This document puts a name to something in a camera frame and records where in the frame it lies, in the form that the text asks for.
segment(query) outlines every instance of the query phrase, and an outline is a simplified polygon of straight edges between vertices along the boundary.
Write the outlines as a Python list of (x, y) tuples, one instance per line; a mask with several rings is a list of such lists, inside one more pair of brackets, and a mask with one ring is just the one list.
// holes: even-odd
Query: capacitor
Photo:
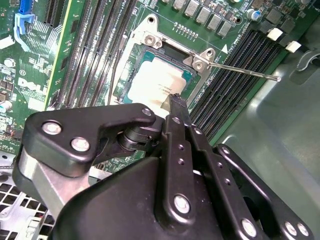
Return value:
[(248, 11), (246, 11), (246, 17), (252, 21), (257, 21), (260, 15), (260, 12), (254, 9), (249, 9)]
[(12, 109), (12, 103), (8, 100), (0, 102), (0, 113), (6, 113)]
[(16, 66), (16, 62), (12, 58), (6, 58), (3, 63), (8, 68), (14, 68)]
[(310, 0), (295, 0), (295, 2), (297, 4), (308, 4), (308, 3), (310, 3)]

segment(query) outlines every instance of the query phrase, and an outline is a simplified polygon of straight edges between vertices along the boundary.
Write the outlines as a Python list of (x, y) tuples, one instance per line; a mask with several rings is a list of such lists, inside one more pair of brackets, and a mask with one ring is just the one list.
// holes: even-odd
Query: pcie slot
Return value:
[(62, 87), (59, 92), (57, 102), (61, 104), (66, 97), (66, 91), (69, 86), (72, 84), (72, 81), (75, 76), (76, 67), (80, 64), (80, 58), (78, 57), (81, 49), (84, 47), (86, 39), (88, 38), (88, 27), (92, 24), (94, 14), (98, 6), (98, 1), (87, 0), (84, 5), (82, 21), (79, 26), (79, 32), (75, 40), (75, 46), (73, 47), (71, 57), (69, 58), (69, 63), (65, 75), (63, 78)]
[[(120, 54), (121, 54), (121, 52), (119, 51), (119, 46), (121, 44), (120, 39), (122, 38), (123, 34), (125, 33), (125, 30), (127, 29), (129, 20), (131, 18), (131, 15), (135, 9), (135, 6), (136, 6), (138, 0), (131, 0), (131, 1), (127, 1), (127, 2), (126, 2), (126, 8), (125, 8), (125, 12), (124, 12), (124, 20), (121, 21), (120, 27), (118, 28), (117, 33), (114, 35), (115, 37), (112, 38), (112, 42), (111, 42), (110, 48), (109, 48), (112, 52), (108, 56), (108, 61), (105, 62), (106, 64), (103, 66), (104, 71), (98, 80), (97, 87), (96, 87), (95, 92), (93, 94), (90, 106), (95, 106), (97, 104), (98, 97), (101, 95), (102, 90), (105, 87), (105, 82), (107, 80), (107, 76), (108, 76), (109, 70), (112, 66), (112, 63), (115, 62), (114, 65), (116, 66), (117, 61), (120, 59)], [(112, 90), (113, 90), (113, 85), (111, 83), (109, 86), (109, 91), (112, 91)]]
[(72, 80), (72, 84), (71, 84), (71, 88), (69, 91), (69, 95), (68, 98), (65, 101), (65, 105), (69, 106), (69, 107), (73, 107), (74, 105), (74, 101), (75, 101), (75, 97), (78, 91), (78, 87), (79, 87), (79, 83), (82, 79), (82, 77), (84, 77), (85, 75), (85, 65), (87, 64), (88, 61), (88, 57), (90, 55), (90, 51), (93, 48), (97, 49), (97, 45), (99, 44), (102, 35), (100, 34), (98, 36), (98, 40), (96, 41), (95, 45), (94, 45), (94, 37), (97, 34), (97, 31), (101, 25), (101, 22), (107, 22), (103, 19), (103, 14), (106, 8), (106, 3), (107, 0), (101, 0), (98, 1), (99, 2), (99, 6), (94, 14), (94, 20), (92, 25), (89, 28), (89, 34), (88, 34), (88, 38), (85, 41), (85, 45), (81, 50), (81, 54), (78, 56), (78, 58), (81, 59), (80, 63), (78, 64), (76, 70), (75, 70), (75, 75), (73, 77)]
[(45, 8), (44, 23), (56, 28), (60, 24), (65, 0), (48, 0)]
[[(250, 51), (244, 51), (243, 55), (240, 58), (237, 58), (237, 63), (234, 65), (235, 67), (248, 69), (248, 66), (251, 63), (250, 61), (252, 59), (252, 53), (256, 53), (260, 48), (259, 38), (254, 37), (254, 39), (247, 46), (250, 46)], [(238, 78), (240, 76), (241, 74), (238, 72), (229, 70), (223, 71), (223, 75), (219, 78), (220, 85), (215, 89), (214, 94), (212, 94), (209, 98), (206, 109), (202, 111), (200, 117), (197, 119), (197, 125), (199, 128), (202, 128), (206, 124), (207, 118), (209, 118), (211, 114), (215, 112), (219, 105), (219, 103), (216, 104), (215, 108), (212, 109), (212, 104), (215, 104), (217, 101), (219, 101), (219, 99), (221, 101), (223, 96), (228, 93), (228, 90), (232, 88), (236, 82), (239, 82)]]

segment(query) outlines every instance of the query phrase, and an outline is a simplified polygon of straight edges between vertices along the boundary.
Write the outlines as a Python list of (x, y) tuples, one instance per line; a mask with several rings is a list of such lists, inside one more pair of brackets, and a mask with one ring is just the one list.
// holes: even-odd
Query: gray metal panel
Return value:
[[(320, 20), (305, 44), (320, 47)], [(272, 188), (320, 239), (320, 70), (294, 71), (291, 54), (220, 138)]]

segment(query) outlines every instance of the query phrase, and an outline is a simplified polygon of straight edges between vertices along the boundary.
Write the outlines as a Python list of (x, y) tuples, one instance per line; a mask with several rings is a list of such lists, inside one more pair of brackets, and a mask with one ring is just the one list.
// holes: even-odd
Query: black dimm slot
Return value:
[[(235, 67), (242, 68), (242, 69), (252, 69), (251, 67), (251, 60), (255, 56), (255, 54), (259, 51), (261, 47), (261, 42), (259, 37), (255, 37), (254, 40), (251, 42), (251, 48), (252, 51), (245, 51), (245, 54), (242, 55), (242, 58), (239, 59), (239, 62), (235, 65)], [(224, 88), (222, 88), (220, 91), (216, 91), (212, 96), (214, 97), (212, 100), (210, 100), (210, 104), (213, 104), (215, 106), (208, 106), (205, 111), (203, 111), (201, 114), (202, 118), (197, 120), (197, 126), (199, 128), (203, 128), (204, 125), (206, 125), (207, 119), (212, 116), (216, 112), (216, 109), (219, 107), (221, 101), (223, 101), (224, 98), (226, 98), (228, 95), (228, 92), (230, 91), (230, 88), (233, 87), (235, 83), (240, 84), (239, 78), (243, 76), (244, 74), (234, 71), (227, 71), (228, 76), (227, 79), (224, 78), (223, 81), (225, 81)]]
[[(259, 48), (258, 49), (253, 49), (254, 50), (254, 54), (252, 54), (250, 60), (248, 61), (248, 64), (250, 64), (249, 68), (252, 69), (253, 71), (261, 71), (263, 70), (260, 66), (261, 66), (261, 60), (265, 57), (266, 52), (269, 49), (269, 44), (266, 43), (266, 41), (264, 39), (262, 39), (262, 41), (260, 42), (261, 44), (259, 44)], [(220, 99), (220, 101), (216, 104), (215, 108), (212, 110), (212, 115), (211, 115), (211, 119), (218, 121), (219, 118), (223, 115), (223, 111), (226, 110), (226, 105), (228, 104), (228, 102), (230, 102), (232, 100), (232, 98), (234, 98), (237, 93), (245, 86), (245, 84), (248, 81), (256, 81), (258, 78), (257, 77), (252, 77), (243, 73), (240, 73), (238, 75), (238, 79), (236, 80), (236, 85), (232, 87), (232, 90), (230, 91), (230, 93), (228, 94), (228, 92), (225, 92), (223, 97)], [(209, 118), (207, 118), (207, 120), (205, 121), (205, 127), (203, 127), (203, 131), (205, 131), (206, 133), (209, 132), (209, 130), (214, 127), (215, 122), (212, 123), (212, 121), (210, 121)]]
[[(256, 51), (259, 47), (257, 44), (257, 39), (255, 38), (256, 34), (251, 35), (250, 40), (246, 43), (246, 45), (242, 46), (242, 51), (240, 53), (239, 57), (234, 57), (234, 60), (231, 61), (232, 66), (238, 67), (238, 68), (245, 68), (246, 64), (248, 64), (248, 58), (251, 55), (251, 51), (246, 51), (246, 49), (249, 46), (253, 45), (252, 51)], [(201, 109), (200, 114), (196, 118), (196, 124), (199, 128), (205, 124), (205, 119), (212, 113), (212, 104), (215, 104), (221, 96), (223, 96), (224, 90), (228, 89), (229, 85), (231, 85), (233, 82), (230, 81), (230, 79), (236, 79), (240, 73), (229, 71), (229, 70), (223, 70), (221, 71), (221, 74), (219, 78), (216, 79), (217, 86), (214, 86), (211, 91), (211, 95), (207, 98), (207, 102), (205, 104), (205, 107)]]
[(115, 25), (115, 21), (117, 18), (117, 15), (119, 13), (120, 7), (121, 7), (121, 0), (117, 0), (113, 2), (112, 6), (112, 13), (109, 15), (109, 18), (107, 20), (107, 23), (103, 29), (102, 34), (99, 36), (103, 36), (102, 41), (99, 41), (99, 45), (96, 49), (96, 53), (94, 55), (92, 64), (89, 69), (89, 74), (88, 77), (85, 80), (85, 83), (82, 85), (81, 90), (80, 90), (80, 98), (78, 101), (78, 107), (84, 107), (85, 106), (85, 101), (88, 96), (90, 87), (92, 85), (92, 82), (94, 81), (98, 66), (100, 64), (100, 60), (102, 55), (104, 54), (105, 48), (107, 47), (108, 41), (110, 39), (112, 29)]
[[(269, 49), (269, 55), (267, 56), (267, 58), (264, 58), (263, 65), (256, 70), (261, 72), (266, 71), (268, 67), (271, 65), (271, 63), (279, 55), (280, 51), (280, 48), (275, 47), (273, 45)], [(241, 104), (241, 102), (245, 99), (247, 94), (255, 86), (257, 79), (258, 77), (254, 76), (250, 76), (249, 78), (247, 78), (246, 82), (241, 86), (241, 88), (238, 91), (236, 91), (231, 101), (224, 107), (224, 113), (221, 114), (215, 121), (208, 122), (208, 126), (210, 126), (209, 130), (206, 132), (208, 138), (213, 138), (214, 135), (223, 126), (223, 124), (227, 121), (227, 119), (234, 113), (238, 105)]]
[[(246, 46), (248, 44), (248, 42), (252, 39), (251, 35), (255, 34), (252, 31), (247, 31), (244, 36), (241, 38), (243, 39), (238, 47), (236, 47), (236, 49), (232, 52), (232, 54), (228, 57), (228, 59), (225, 61), (225, 65), (229, 65), (229, 66), (233, 66), (237, 61), (238, 58), (234, 57), (237, 56), (238, 54), (240, 54), (243, 49), (244, 46)], [(216, 88), (216, 85), (219, 84), (219, 79), (220, 76), (222, 74), (224, 74), (227, 70), (225, 69), (219, 69), (218, 72), (215, 74), (213, 80), (211, 81), (210, 85), (208, 86), (208, 88), (206, 89), (206, 91), (204, 92), (204, 94), (202, 95), (201, 99), (199, 100), (199, 102), (197, 103), (196, 107), (192, 110), (190, 116), (191, 119), (196, 120), (199, 116), (199, 111), (202, 109), (202, 107), (206, 104), (209, 103), (209, 97), (211, 96), (211, 92)]]
[(76, 71), (75, 71), (75, 77), (72, 81), (71, 89), (69, 96), (67, 98), (67, 102), (65, 103), (67, 106), (73, 107), (75, 98), (76, 98), (76, 93), (78, 91), (79, 83), (81, 81), (81, 78), (84, 75), (85, 71), (85, 64), (87, 63), (88, 57), (90, 50), (93, 46), (94, 43), (94, 36), (96, 35), (98, 28), (101, 24), (101, 21), (103, 21), (102, 16), (106, 8), (106, 3), (107, 0), (100, 0), (99, 6), (97, 8), (97, 11), (94, 14), (94, 21), (93, 24), (90, 26), (90, 31), (88, 35), (88, 39), (84, 45), (84, 48), (82, 49), (82, 53), (80, 55), (80, 64), (77, 66)]
[(87, 0), (85, 2), (85, 6), (83, 9), (83, 14), (82, 14), (82, 21), (80, 23), (79, 26), (79, 32), (77, 33), (76, 36), (76, 40), (75, 40), (75, 45), (74, 48), (72, 49), (72, 54), (71, 57), (69, 58), (69, 63), (68, 63), (68, 67), (65, 71), (64, 74), (64, 80), (63, 80), (63, 84), (62, 87), (60, 89), (59, 92), (59, 96), (57, 99), (57, 102), (59, 104), (61, 104), (64, 101), (64, 97), (66, 95), (66, 90), (68, 88), (68, 86), (72, 83), (72, 81), (74, 79), (74, 75), (75, 75), (75, 68), (78, 66), (78, 64), (80, 63), (80, 59), (77, 57), (78, 56), (78, 52), (80, 52), (81, 48), (83, 48), (86, 39), (88, 37), (88, 28), (86, 28), (86, 24), (91, 25), (93, 17), (94, 17), (94, 12), (97, 9), (98, 6), (98, 1), (94, 2), (94, 5), (91, 6), (93, 0)]
[(96, 88), (96, 91), (94, 92), (92, 101), (90, 103), (90, 106), (95, 106), (97, 104), (97, 100), (98, 100), (98, 96), (100, 96), (103, 87), (105, 86), (105, 82), (107, 80), (107, 76), (108, 76), (108, 72), (111, 68), (112, 62), (114, 61), (114, 58), (116, 57), (117, 54), (120, 54), (119, 52), (119, 46), (121, 44), (121, 41), (119, 39), (122, 38), (123, 34), (125, 33), (125, 30), (127, 29), (128, 23), (130, 21), (131, 15), (135, 9), (135, 6), (138, 2), (138, 0), (131, 0), (128, 1), (129, 5), (127, 6), (127, 8), (125, 8), (125, 19), (124, 21), (121, 21), (121, 25), (119, 27), (119, 31), (117, 32), (116, 36), (112, 38), (112, 43), (110, 44), (110, 49), (112, 50), (111, 55), (108, 57), (108, 62), (109, 64), (105, 65), (105, 69), (103, 71), (103, 74), (100, 76), (100, 79), (98, 81), (98, 85)]

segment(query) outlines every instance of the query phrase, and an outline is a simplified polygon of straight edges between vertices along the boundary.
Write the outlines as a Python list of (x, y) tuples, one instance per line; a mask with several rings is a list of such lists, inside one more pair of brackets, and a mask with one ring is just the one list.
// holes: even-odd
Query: silver screw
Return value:
[(142, 112), (147, 116), (151, 116), (151, 111), (148, 108), (142, 109)]
[(285, 222), (284, 223), (286, 229), (288, 230), (288, 232), (293, 235), (293, 236), (297, 236), (297, 231), (296, 229), (294, 228), (294, 226), (292, 226), (292, 224), (290, 222)]
[(88, 151), (90, 148), (89, 142), (83, 137), (76, 137), (71, 141), (71, 146), (78, 152)]
[(180, 124), (180, 119), (177, 118), (176, 116), (172, 118), (172, 120), (177, 123), (177, 124)]
[(194, 128), (196, 134), (202, 134), (201, 130), (197, 127)]
[(60, 125), (55, 122), (52, 122), (52, 121), (49, 121), (49, 122), (46, 122), (45, 124), (43, 124), (42, 130), (46, 134), (50, 134), (50, 135), (57, 135), (57, 134), (61, 133), (61, 131), (62, 131)]
[(222, 150), (224, 151), (224, 153), (225, 154), (230, 154), (230, 151), (229, 151), (229, 149), (228, 148), (226, 148), (226, 147), (222, 147)]
[(306, 229), (305, 226), (303, 226), (301, 223), (298, 223), (297, 226), (298, 226), (298, 229), (300, 230), (300, 232), (303, 235), (305, 235), (306, 237), (309, 236), (309, 232), (308, 232), (308, 230)]
[(187, 214), (190, 211), (190, 204), (184, 196), (176, 195), (174, 197), (174, 205), (182, 214)]
[(252, 222), (250, 222), (248, 219), (244, 218), (241, 221), (242, 223), (242, 227), (245, 230), (246, 234), (248, 234), (251, 237), (255, 237), (257, 236), (257, 230), (255, 228), (255, 226), (252, 224)]

